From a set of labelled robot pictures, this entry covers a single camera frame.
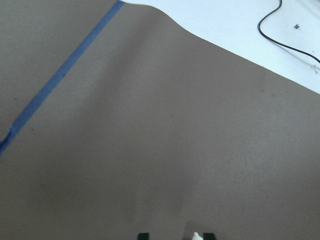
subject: blue line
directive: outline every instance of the blue line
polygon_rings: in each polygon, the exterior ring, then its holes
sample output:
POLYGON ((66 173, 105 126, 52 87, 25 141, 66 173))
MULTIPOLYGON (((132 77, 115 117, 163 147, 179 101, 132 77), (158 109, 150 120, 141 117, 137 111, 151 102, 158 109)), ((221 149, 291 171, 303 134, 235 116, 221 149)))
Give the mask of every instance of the blue line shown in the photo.
POLYGON ((78 61, 81 55, 87 50, 87 48, 96 39, 99 33, 104 29, 108 22, 118 12, 118 10, 124 4, 123 1, 117 0, 112 8, 103 16, 94 29, 85 37, 80 45, 74 50, 74 52, 68 57, 68 59, 62 64, 62 66, 56 71, 52 78, 41 88, 41 90, 35 95, 35 97, 29 102, 25 109, 11 124, 7 135, 0 142, 0 156, 4 150, 13 141, 15 136, 20 132, 23 126, 28 122, 32 115, 37 111, 40 105, 46 100, 53 89, 60 83, 64 76, 69 72, 73 65, 78 61))

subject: white tip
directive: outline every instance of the white tip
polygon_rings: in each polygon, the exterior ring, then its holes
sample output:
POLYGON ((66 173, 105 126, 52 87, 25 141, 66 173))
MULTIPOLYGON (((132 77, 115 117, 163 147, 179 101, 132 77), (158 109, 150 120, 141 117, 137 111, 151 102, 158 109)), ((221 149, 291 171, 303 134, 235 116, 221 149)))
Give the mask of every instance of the white tip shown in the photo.
POLYGON ((192 240, 204 240, 202 237, 199 236, 198 233, 194 233, 192 240))

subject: wire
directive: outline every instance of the wire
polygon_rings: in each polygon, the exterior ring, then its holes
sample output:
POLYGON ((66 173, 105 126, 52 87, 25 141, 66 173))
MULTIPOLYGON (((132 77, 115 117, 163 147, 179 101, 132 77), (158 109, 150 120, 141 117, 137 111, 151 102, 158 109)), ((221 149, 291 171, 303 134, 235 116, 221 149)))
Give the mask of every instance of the wire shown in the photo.
POLYGON ((318 63, 320 63, 320 60, 319 60, 318 58, 316 58, 315 56, 311 55, 310 53, 307 53, 307 52, 305 52, 305 51, 301 51, 301 50, 296 49, 296 48, 294 48, 294 47, 292 47, 292 46, 288 46, 288 45, 285 45, 285 44, 283 44, 283 43, 281 43, 281 42, 278 42, 278 41, 272 39, 271 37, 265 35, 265 34, 262 32, 262 30, 261 30, 261 24, 262 24, 262 22, 263 22, 267 17, 269 17, 271 14, 275 13, 276 11, 278 11, 278 10, 281 8, 281 6, 282 6, 282 0, 279 0, 279 6, 278 6, 275 10, 273 10, 272 12, 268 13, 264 18, 262 18, 262 19, 260 20, 260 22, 258 23, 259 33, 260 33, 262 36, 264 36, 266 39, 274 42, 275 44, 278 44, 278 45, 283 46, 283 47, 286 47, 286 48, 288 48, 288 49, 291 49, 291 50, 297 51, 297 52, 299 52, 299 53, 305 54, 305 55, 307 55, 307 56, 315 59, 318 63))

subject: white object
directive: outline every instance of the white object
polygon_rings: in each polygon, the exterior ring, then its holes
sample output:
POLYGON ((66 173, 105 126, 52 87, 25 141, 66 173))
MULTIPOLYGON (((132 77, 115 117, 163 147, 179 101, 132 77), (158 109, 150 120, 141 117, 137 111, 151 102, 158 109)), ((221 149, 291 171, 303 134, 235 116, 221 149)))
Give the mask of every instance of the white object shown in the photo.
MULTIPOLYGON (((279 0, 124 0, 163 11, 192 34, 320 93, 320 64, 262 37, 258 22, 279 0)), ((320 58, 320 1, 284 0, 261 25, 278 42, 320 58), (293 26, 299 23, 300 28, 293 26)))
POLYGON ((204 240, 204 239, 202 237, 200 237, 198 233, 195 232, 192 237, 192 240, 204 240))

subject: brown surface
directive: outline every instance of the brown surface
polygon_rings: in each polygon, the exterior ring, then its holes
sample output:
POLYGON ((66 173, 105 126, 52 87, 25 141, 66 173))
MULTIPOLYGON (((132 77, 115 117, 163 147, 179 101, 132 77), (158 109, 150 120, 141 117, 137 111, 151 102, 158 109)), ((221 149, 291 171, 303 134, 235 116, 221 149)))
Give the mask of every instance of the brown surface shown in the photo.
POLYGON ((125 4, 0 157, 1 239, 318 239, 319 100, 125 4))

